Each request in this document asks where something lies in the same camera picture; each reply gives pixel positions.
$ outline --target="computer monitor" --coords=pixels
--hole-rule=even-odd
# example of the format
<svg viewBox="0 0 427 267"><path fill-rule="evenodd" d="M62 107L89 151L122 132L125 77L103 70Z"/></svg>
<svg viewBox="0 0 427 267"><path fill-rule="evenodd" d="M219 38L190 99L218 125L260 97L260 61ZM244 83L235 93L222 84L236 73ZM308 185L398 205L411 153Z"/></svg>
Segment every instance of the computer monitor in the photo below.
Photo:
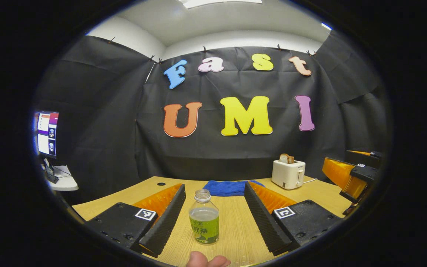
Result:
<svg viewBox="0 0 427 267"><path fill-rule="evenodd" d="M34 145L40 154L56 159L58 112L37 111L34 113Z"/></svg>

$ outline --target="blue towel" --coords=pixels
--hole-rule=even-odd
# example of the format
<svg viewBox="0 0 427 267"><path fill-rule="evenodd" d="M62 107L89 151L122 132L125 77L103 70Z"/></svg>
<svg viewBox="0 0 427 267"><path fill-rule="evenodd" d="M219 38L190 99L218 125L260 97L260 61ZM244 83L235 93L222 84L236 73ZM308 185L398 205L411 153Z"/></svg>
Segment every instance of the blue towel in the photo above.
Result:
<svg viewBox="0 0 427 267"><path fill-rule="evenodd" d="M247 181L208 181L208 183L203 188L210 191L210 196L243 196L246 182ZM251 182L264 187L264 185L257 181Z"/></svg>

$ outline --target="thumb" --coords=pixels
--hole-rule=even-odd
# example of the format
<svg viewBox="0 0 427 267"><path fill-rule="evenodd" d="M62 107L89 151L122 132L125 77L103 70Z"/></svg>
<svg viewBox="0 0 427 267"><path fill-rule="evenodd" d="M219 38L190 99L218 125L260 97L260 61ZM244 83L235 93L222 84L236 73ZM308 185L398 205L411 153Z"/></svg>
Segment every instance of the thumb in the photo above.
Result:
<svg viewBox="0 0 427 267"><path fill-rule="evenodd" d="M208 260L204 254L198 251L192 251L190 253L189 261L185 267L207 267L207 263Z"/></svg>

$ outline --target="wooden table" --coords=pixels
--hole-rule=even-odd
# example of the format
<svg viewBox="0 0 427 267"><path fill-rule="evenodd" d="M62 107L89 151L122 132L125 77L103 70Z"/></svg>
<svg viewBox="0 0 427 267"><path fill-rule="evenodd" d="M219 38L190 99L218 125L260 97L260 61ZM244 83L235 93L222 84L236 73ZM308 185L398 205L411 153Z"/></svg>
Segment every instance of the wooden table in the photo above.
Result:
<svg viewBox="0 0 427 267"><path fill-rule="evenodd" d="M305 177L304 179L304 181L310 180L312 180L310 177ZM294 201L300 202L307 199L315 201L341 218L344 217L342 212L351 205L350 201L339 195L340 188L338 186L319 180L308 182L293 190L286 190L277 186L271 181L271 178L256 179L255 181ZM159 182L163 182L166 185L158 186ZM231 260L232 264L230 266L232 267L257 264L275 258L272 253L268 252L268 248L243 196L212 196L212 202L220 211L219 240L214 245L200 245L194 240L188 209L195 201L193 199L195 191L203 188L207 181L190 181L155 176L112 195L74 205L73 208L82 218L90 220L115 203L133 204L162 189L179 183L185 184L186 199L171 237L158 258L145 255L146 257L175 266L185 266L190 252L196 250L205 254L208 260L211 260L216 255L223 255Z"/></svg>

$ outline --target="ceiling light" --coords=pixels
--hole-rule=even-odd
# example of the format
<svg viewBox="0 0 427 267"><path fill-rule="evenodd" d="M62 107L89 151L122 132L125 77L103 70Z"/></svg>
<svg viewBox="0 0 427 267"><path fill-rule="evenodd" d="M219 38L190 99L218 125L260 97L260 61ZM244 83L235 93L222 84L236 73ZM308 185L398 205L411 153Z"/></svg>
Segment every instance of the ceiling light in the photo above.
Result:
<svg viewBox="0 0 427 267"><path fill-rule="evenodd" d="M225 2L246 2L246 3L256 3L262 4L261 0L179 0L187 9L192 7L199 7L208 4L214 3L225 3Z"/></svg>
<svg viewBox="0 0 427 267"><path fill-rule="evenodd" d="M327 26L327 25L325 25L325 24L323 24L323 23L322 23L322 27L324 27L324 28L326 28L326 29L328 29L328 30L332 30L332 28L331 28L331 27L329 27L329 26Z"/></svg>

